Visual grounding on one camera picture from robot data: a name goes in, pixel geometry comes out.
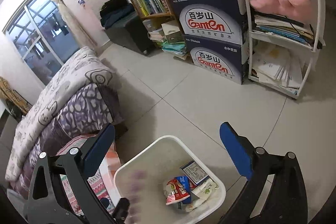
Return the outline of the torn red noodle cup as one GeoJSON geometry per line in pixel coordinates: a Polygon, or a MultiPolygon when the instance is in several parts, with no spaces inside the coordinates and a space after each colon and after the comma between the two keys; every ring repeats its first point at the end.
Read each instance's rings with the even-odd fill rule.
{"type": "Polygon", "coordinates": [[[179,203],[190,198],[190,194],[176,178],[169,180],[163,186],[163,192],[166,196],[166,205],[179,203]]]}

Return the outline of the light blue paper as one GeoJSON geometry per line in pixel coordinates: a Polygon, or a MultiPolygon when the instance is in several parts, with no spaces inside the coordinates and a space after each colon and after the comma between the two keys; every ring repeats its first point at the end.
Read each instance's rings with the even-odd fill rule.
{"type": "Polygon", "coordinates": [[[191,203],[191,191],[197,186],[187,176],[177,176],[175,178],[181,183],[181,185],[185,188],[186,192],[190,195],[189,198],[183,200],[182,203],[191,203]]]}

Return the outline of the white leaf print wrapper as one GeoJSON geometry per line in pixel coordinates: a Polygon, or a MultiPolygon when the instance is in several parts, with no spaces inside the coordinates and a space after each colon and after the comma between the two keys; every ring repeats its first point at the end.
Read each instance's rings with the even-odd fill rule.
{"type": "Polygon", "coordinates": [[[191,191],[194,199],[191,203],[186,205],[185,211],[189,213],[197,207],[200,207],[218,188],[219,187],[217,183],[214,182],[211,178],[208,178],[204,183],[200,184],[191,191]]]}

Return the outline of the white plastic trash bin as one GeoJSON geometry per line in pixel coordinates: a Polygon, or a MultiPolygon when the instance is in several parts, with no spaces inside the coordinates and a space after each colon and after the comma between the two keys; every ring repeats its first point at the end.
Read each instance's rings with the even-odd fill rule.
{"type": "Polygon", "coordinates": [[[166,135],[151,143],[114,175],[118,196],[130,201],[126,223],[198,223],[220,208],[226,197],[222,181],[177,137],[166,135]],[[208,200],[193,211],[167,205],[165,184],[183,174],[181,166],[195,162],[215,183],[208,200]]]}

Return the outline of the patterned striped tablecloth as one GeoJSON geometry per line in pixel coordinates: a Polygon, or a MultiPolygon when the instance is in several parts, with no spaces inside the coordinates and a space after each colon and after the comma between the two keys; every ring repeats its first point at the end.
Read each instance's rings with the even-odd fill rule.
{"type": "MultiPolygon", "coordinates": [[[[79,135],[72,140],[70,140],[65,146],[63,146],[58,152],[57,156],[59,155],[65,155],[71,148],[78,147],[80,148],[87,139],[94,137],[95,134],[84,134],[79,135]]],[[[109,150],[108,150],[108,157],[112,160],[110,163],[112,164],[111,169],[114,173],[115,170],[117,170],[120,166],[120,159],[118,157],[117,152],[115,151],[115,144],[113,143],[109,150]]],[[[73,212],[79,216],[84,217],[84,213],[76,200],[76,197],[74,195],[74,192],[69,184],[68,178],[66,175],[60,175],[63,188],[65,190],[66,196],[68,198],[68,201],[70,202],[70,205],[72,207],[73,212]]],[[[93,192],[96,194],[96,197],[99,201],[103,204],[103,206],[106,208],[109,214],[112,214],[114,211],[115,205],[112,202],[112,199],[110,197],[110,194],[108,193],[108,188],[105,186],[100,168],[98,168],[96,174],[92,177],[88,178],[88,183],[90,188],[93,190],[93,192]]]]}

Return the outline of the purple patterned bed blanket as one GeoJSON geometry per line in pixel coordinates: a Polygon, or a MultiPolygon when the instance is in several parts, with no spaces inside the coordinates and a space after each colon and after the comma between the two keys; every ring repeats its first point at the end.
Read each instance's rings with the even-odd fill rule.
{"type": "Polygon", "coordinates": [[[100,131],[107,123],[114,125],[116,139],[127,132],[117,92],[94,83],[78,90],[39,135],[25,158],[20,176],[11,183],[13,190],[26,200],[41,152],[56,155],[73,138],[100,131]]]}

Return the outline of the plaid garment on rack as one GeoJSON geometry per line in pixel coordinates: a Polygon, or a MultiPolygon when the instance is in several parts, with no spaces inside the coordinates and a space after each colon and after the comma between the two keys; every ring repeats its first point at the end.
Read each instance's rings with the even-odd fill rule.
{"type": "Polygon", "coordinates": [[[30,110],[30,104],[14,89],[11,88],[9,82],[0,77],[1,98],[9,100],[21,110],[23,115],[27,115],[30,110]]]}

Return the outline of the grey cartoon print quilt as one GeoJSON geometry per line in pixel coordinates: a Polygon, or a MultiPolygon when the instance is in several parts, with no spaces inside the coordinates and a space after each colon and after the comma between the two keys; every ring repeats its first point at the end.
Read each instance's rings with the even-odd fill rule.
{"type": "Polygon", "coordinates": [[[16,181],[32,147],[44,128],[82,87],[90,83],[113,88],[114,69],[104,65],[89,47],[75,52],[39,94],[37,102],[18,123],[5,172],[5,180],[16,181]]]}

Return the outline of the lower Ganten water box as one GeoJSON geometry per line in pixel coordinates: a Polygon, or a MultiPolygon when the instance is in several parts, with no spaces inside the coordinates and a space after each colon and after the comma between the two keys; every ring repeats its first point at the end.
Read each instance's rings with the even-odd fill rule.
{"type": "Polygon", "coordinates": [[[237,84],[242,84],[248,70],[249,46],[185,35],[185,44],[194,65],[237,84]]]}

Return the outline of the ganten water box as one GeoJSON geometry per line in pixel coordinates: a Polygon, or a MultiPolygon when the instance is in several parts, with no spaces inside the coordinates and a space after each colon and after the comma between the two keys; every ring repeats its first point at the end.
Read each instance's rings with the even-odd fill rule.
{"type": "Polygon", "coordinates": [[[194,65],[237,84],[242,84],[248,70],[249,46],[185,35],[185,44],[194,65]]]}
{"type": "Polygon", "coordinates": [[[245,0],[171,0],[171,5],[186,35],[245,43],[245,0]]]}

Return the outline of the sliding glass door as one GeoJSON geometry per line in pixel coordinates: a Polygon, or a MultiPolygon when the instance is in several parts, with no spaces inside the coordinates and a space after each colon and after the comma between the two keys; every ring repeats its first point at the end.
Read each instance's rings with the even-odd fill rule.
{"type": "Polygon", "coordinates": [[[25,0],[3,33],[44,85],[80,48],[52,0],[25,0]]]}

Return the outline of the black storage bench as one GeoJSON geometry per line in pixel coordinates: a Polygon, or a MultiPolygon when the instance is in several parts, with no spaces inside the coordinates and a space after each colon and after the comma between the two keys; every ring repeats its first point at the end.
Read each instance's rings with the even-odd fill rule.
{"type": "Polygon", "coordinates": [[[148,55],[155,48],[148,37],[145,25],[136,12],[118,20],[104,32],[112,43],[142,55],[148,55]]]}

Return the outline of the upper Ganten water box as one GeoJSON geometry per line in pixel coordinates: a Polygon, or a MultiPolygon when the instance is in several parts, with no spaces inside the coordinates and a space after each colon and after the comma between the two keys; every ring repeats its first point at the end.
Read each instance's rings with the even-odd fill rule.
{"type": "Polygon", "coordinates": [[[171,0],[171,5],[186,35],[245,43],[245,0],[171,0]]]}

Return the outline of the pink plush toy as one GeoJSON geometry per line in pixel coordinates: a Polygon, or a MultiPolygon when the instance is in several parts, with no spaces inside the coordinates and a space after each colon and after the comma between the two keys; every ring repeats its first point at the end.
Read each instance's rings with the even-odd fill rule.
{"type": "Polygon", "coordinates": [[[286,16],[301,23],[309,23],[312,18],[310,0],[249,0],[249,4],[263,14],[286,16]]]}

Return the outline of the white plastic shelf cart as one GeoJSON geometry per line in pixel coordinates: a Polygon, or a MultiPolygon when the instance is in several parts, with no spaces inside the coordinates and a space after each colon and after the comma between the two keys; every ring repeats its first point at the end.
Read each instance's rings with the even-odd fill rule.
{"type": "Polygon", "coordinates": [[[263,14],[245,0],[248,18],[250,80],[298,98],[325,46],[325,0],[310,0],[312,18],[301,23],[263,14]]]}

